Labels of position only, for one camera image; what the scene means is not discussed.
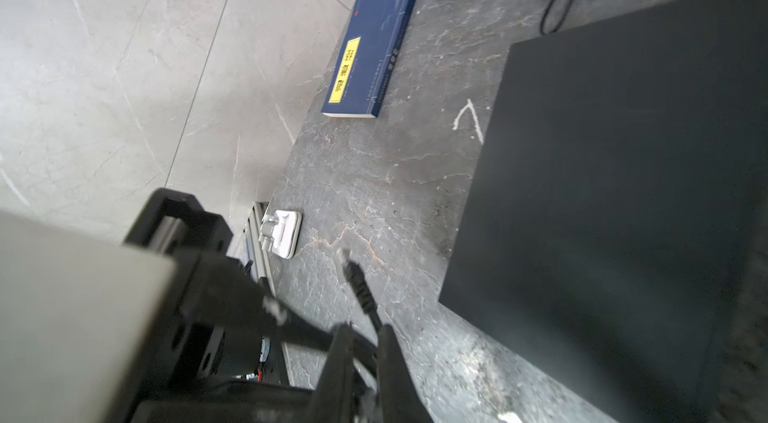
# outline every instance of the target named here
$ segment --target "marble floor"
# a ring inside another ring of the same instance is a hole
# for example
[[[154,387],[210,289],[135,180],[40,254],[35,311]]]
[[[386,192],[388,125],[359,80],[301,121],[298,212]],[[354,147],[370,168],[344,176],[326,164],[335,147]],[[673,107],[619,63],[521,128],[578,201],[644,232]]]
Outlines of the marble floor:
[[[0,0],[0,209],[111,241],[269,200],[354,0]]]

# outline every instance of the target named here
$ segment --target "book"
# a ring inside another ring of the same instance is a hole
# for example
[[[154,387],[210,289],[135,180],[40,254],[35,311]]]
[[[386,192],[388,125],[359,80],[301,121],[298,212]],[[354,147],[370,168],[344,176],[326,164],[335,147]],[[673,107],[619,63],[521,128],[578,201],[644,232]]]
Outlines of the book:
[[[375,118],[416,0],[355,0],[322,113]]]

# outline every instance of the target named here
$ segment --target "black flat board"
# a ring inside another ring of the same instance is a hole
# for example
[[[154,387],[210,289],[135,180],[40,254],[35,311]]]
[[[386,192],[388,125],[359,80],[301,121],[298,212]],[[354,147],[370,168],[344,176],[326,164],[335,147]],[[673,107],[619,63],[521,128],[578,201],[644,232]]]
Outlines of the black flat board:
[[[514,44],[440,303],[621,423],[705,421],[763,184],[767,8]]]

